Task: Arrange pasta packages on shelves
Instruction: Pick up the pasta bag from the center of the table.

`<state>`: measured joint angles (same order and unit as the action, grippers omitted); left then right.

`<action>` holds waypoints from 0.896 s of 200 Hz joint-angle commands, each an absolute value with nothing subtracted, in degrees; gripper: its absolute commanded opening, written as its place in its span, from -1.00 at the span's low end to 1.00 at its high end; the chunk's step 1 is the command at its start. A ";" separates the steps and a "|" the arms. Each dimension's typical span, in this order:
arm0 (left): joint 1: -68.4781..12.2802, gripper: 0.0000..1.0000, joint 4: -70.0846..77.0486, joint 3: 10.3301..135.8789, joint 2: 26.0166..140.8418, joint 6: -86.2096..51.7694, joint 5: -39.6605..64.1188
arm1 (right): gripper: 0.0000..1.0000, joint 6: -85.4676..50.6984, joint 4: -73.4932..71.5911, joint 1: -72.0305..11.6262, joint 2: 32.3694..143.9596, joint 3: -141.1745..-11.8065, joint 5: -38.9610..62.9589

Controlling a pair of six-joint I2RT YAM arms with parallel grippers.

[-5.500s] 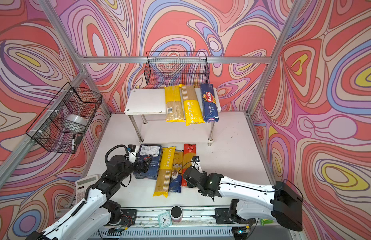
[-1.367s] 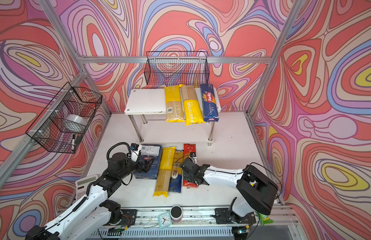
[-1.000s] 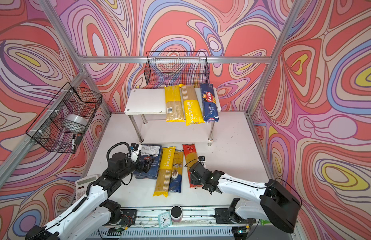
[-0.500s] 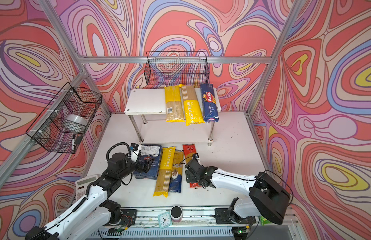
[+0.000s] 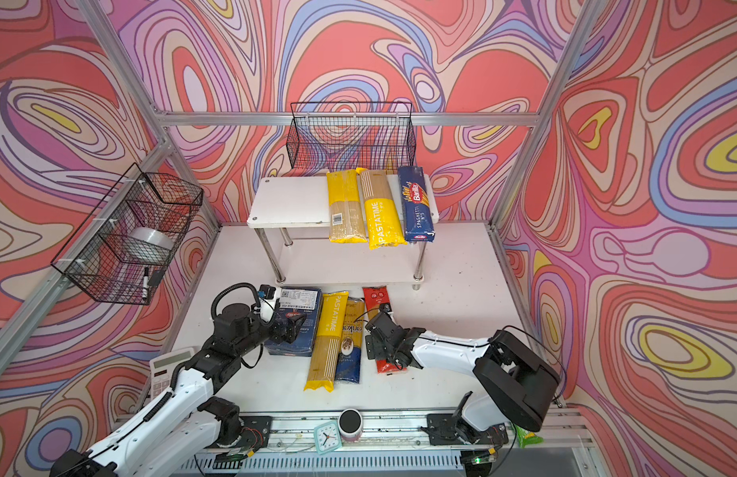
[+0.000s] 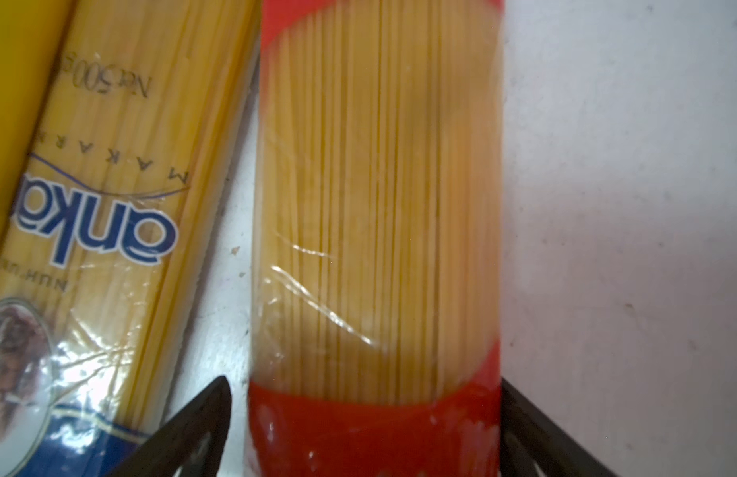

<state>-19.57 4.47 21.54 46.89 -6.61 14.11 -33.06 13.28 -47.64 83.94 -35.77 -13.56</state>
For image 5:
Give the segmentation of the dark blue Barilla pasta box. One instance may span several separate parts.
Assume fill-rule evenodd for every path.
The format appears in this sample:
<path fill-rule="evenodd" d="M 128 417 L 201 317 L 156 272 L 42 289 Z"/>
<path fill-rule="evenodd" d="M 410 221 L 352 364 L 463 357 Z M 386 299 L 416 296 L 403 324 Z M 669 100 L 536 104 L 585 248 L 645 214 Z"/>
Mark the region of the dark blue Barilla pasta box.
<path fill-rule="evenodd" d="M 274 309 L 276 319 L 285 319 L 298 326 L 296 338 L 280 343 L 268 340 L 265 349 L 271 356 L 310 358 L 314 351 L 318 320 L 323 306 L 320 288 L 277 288 Z"/>

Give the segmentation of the red spaghetti pack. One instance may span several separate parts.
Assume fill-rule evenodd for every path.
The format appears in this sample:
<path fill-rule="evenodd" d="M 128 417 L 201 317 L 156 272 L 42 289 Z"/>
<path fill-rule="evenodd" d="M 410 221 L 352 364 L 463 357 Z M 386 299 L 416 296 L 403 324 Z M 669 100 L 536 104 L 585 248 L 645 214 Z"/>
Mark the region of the red spaghetti pack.
<path fill-rule="evenodd" d="M 370 337 L 368 326 L 370 320 L 374 319 L 380 313 L 380 308 L 382 308 L 382 306 L 390 305 L 390 297 L 388 296 L 388 291 L 386 290 L 385 286 L 382 286 L 364 287 L 363 292 L 364 302 L 366 303 L 367 309 L 367 312 L 364 316 L 364 322 L 366 325 L 365 351 L 367 353 L 367 356 L 371 361 L 374 361 L 376 363 L 376 371 L 380 375 L 390 376 L 394 374 L 399 374 L 402 372 L 402 369 L 396 367 L 396 365 L 394 365 L 393 363 L 390 363 L 385 359 L 380 359 L 380 357 L 378 357 L 378 352 L 376 351 L 376 347 L 374 347 L 374 343 L 372 343 L 372 337 Z"/>

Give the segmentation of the clear blue spaghetti pack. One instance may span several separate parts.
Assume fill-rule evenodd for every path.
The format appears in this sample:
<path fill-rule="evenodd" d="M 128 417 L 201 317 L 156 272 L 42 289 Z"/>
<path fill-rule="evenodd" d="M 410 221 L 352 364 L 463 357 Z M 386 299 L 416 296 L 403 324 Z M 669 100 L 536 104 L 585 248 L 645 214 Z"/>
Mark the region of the clear blue spaghetti pack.
<path fill-rule="evenodd" d="M 354 385 L 360 383 L 365 317 L 364 301 L 349 298 L 335 377 L 339 383 Z"/>

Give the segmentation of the blue Barilla spaghetti pack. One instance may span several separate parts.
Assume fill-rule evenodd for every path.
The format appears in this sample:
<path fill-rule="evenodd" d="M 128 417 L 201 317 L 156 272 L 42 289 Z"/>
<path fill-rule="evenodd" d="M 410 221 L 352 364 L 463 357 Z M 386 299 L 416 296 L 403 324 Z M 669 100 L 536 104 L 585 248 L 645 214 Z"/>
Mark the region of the blue Barilla spaghetti pack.
<path fill-rule="evenodd" d="M 435 231 L 423 169 L 418 166 L 398 168 L 406 242 L 433 242 Z"/>

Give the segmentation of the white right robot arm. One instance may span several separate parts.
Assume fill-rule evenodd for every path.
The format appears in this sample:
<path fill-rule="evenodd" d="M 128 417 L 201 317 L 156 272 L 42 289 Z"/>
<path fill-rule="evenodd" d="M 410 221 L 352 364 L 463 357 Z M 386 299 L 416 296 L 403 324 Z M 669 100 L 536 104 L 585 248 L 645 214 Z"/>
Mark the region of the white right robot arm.
<path fill-rule="evenodd" d="M 557 399 L 561 376 L 504 327 L 491 337 L 464 339 L 403 328 L 386 306 L 366 325 L 367 353 L 398 369 L 444 370 L 477 380 L 451 415 L 430 415 L 423 431 L 434 445 L 480 444 L 501 425 L 538 432 Z"/>

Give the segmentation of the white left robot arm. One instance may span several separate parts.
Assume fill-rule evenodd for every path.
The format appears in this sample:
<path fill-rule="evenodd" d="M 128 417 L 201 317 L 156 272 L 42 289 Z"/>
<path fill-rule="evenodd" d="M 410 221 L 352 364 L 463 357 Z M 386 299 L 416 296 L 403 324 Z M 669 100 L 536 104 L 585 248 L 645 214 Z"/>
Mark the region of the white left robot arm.
<path fill-rule="evenodd" d="M 259 304 L 211 308 L 213 334 L 188 361 L 179 363 L 171 383 L 130 421 L 84 452 L 66 451 L 52 476 L 144 476 L 171 474 L 191 454 L 212 444 L 230 447 L 243 437 L 239 406 L 217 396 L 242 368 L 243 357 L 264 343 L 292 343 L 306 319 L 276 309 L 264 320 Z"/>

